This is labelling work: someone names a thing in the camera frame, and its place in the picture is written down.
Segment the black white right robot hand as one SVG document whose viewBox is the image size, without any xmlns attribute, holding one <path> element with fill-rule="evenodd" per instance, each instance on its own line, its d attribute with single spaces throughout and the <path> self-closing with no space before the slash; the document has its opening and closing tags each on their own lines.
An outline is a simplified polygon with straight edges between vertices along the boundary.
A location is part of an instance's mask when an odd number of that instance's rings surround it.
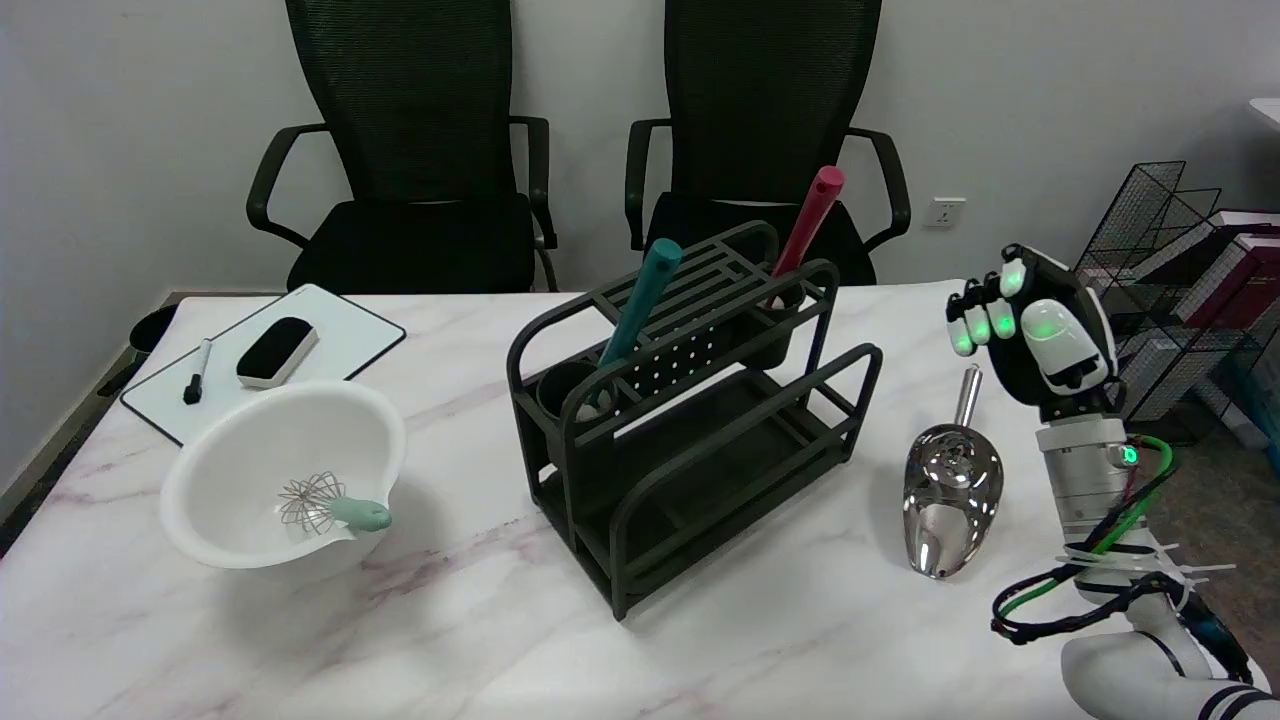
<svg viewBox="0 0 1280 720">
<path fill-rule="evenodd" d="M 1037 249 L 1010 243 L 1001 260 L 948 297 L 943 314 L 954 352 L 986 350 L 1005 391 L 1037 407 L 1044 423 L 1117 414 L 1125 384 L 1097 292 Z"/>
</svg>

